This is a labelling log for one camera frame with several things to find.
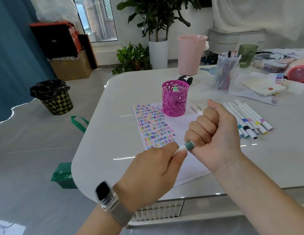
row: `pile of markers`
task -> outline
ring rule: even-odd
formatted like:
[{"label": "pile of markers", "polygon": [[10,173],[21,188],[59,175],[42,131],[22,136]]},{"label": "pile of markers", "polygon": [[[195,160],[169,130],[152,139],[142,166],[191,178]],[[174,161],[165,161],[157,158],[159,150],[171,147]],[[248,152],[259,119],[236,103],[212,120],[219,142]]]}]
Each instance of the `pile of markers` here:
[{"label": "pile of markers", "polygon": [[257,139],[258,135],[267,134],[273,127],[256,113],[248,104],[235,100],[235,103],[223,103],[223,106],[232,113],[238,124],[239,135],[245,138]]}]

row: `window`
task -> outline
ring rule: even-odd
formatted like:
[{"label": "window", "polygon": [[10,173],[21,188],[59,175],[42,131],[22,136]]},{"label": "window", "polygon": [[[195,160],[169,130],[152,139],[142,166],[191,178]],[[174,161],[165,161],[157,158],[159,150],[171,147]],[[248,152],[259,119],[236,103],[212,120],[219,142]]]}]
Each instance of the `window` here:
[{"label": "window", "polygon": [[117,41],[110,0],[74,0],[84,32],[91,42]]}]

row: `blue curtain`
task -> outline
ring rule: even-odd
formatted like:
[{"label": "blue curtain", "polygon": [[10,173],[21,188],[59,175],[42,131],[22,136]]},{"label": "blue curtain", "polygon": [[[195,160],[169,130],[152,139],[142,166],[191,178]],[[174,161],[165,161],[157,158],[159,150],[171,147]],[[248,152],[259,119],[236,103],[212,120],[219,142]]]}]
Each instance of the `blue curtain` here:
[{"label": "blue curtain", "polygon": [[29,88],[56,79],[29,24],[37,22],[30,0],[0,0],[0,122],[27,102]]}]

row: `watch strap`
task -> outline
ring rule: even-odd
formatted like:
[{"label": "watch strap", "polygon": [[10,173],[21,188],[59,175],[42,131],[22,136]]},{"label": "watch strap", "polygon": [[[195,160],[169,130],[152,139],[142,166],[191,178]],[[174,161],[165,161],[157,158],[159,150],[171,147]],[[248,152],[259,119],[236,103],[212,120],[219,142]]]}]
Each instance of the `watch strap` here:
[{"label": "watch strap", "polygon": [[132,219],[133,214],[130,213],[119,200],[111,207],[109,212],[120,225],[125,227]]}]

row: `red round object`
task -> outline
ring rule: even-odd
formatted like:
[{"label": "red round object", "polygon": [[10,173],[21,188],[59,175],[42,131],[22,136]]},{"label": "red round object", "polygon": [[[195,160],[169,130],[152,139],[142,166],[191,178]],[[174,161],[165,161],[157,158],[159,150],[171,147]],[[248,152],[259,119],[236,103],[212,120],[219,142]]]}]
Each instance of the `red round object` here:
[{"label": "red round object", "polygon": [[295,66],[287,73],[287,79],[291,81],[304,82],[304,65]]}]

